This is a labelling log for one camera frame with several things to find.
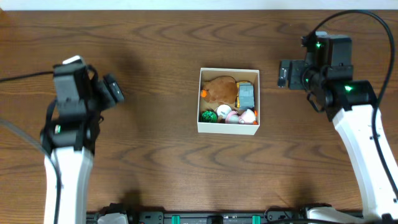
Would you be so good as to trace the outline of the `yellow grey toy truck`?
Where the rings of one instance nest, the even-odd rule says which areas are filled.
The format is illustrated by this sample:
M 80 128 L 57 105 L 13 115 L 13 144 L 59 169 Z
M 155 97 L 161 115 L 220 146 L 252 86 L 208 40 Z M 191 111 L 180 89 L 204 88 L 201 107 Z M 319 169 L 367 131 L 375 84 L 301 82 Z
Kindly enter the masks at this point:
M 238 110 L 253 109 L 254 102 L 254 85 L 251 82 L 237 82 L 238 94 L 236 97 L 235 107 Z

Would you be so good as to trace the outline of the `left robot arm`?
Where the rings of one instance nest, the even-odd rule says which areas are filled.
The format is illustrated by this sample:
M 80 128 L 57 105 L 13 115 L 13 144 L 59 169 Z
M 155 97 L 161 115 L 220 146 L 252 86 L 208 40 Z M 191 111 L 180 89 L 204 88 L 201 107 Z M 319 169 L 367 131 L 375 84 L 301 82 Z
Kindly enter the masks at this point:
M 99 78 L 78 55 L 54 65 L 53 82 L 56 97 L 40 132 L 47 178 L 44 223 L 85 223 L 101 112 L 122 103 L 124 94 L 112 74 Z

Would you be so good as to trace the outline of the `brown plush toy orange top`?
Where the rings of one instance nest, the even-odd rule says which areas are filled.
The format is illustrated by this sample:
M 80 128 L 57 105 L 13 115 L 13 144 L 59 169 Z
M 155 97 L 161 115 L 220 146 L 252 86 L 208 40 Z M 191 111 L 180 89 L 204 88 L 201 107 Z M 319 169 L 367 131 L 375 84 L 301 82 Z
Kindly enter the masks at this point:
M 207 103 L 233 104 L 238 95 L 238 86 L 233 77 L 222 76 L 205 82 L 200 96 Z

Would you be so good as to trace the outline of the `pink duck toy with hat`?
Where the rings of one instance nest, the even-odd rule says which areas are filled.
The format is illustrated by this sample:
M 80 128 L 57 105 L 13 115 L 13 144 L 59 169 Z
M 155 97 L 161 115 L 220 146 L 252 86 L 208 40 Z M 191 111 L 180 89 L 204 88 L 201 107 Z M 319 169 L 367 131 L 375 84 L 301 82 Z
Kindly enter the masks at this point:
M 238 114 L 237 111 L 231 111 L 226 119 L 225 123 L 227 124 L 253 124 L 258 125 L 257 122 L 257 111 L 247 109 L 242 114 Z

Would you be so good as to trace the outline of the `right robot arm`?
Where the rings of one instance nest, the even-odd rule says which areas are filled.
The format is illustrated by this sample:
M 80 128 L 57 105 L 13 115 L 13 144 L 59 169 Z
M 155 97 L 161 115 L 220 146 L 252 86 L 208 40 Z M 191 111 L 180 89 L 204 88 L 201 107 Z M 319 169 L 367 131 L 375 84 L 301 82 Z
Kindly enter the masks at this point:
M 303 37 L 303 60 L 281 60 L 277 85 L 304 90 L 313 109 L 325 112 L 340 135 L 358 182 L 361 218 L 329 205 L 305 208 L 307 220 L 334 223 L 397 221 L 397 164 L 384 133 L 376 94 L 367 80 L 354 80 L 352 40 L 316 31 Z

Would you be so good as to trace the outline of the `green plastic wheel toy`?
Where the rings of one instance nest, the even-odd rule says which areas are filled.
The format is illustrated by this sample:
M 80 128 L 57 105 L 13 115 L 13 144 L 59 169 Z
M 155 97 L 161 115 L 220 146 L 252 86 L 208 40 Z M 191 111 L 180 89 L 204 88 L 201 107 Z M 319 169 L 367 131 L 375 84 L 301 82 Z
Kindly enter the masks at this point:
M 206 110 L 202 112 L 200 121 L 203 123 L 217 123 L 218 116 L 214 111 Z

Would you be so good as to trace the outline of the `white drum toy wooden handle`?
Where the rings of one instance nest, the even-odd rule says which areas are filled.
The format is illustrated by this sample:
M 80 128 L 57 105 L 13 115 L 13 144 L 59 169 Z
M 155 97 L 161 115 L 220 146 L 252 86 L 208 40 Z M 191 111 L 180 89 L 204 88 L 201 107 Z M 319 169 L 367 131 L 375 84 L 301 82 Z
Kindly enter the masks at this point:
M 215 109 L 215 113 L 217 115 L 217 122 L 222 123 L 227 118 L 230 112 L 232 112 L 232 108 L 229 105 L 226 104 L 219 105 Z

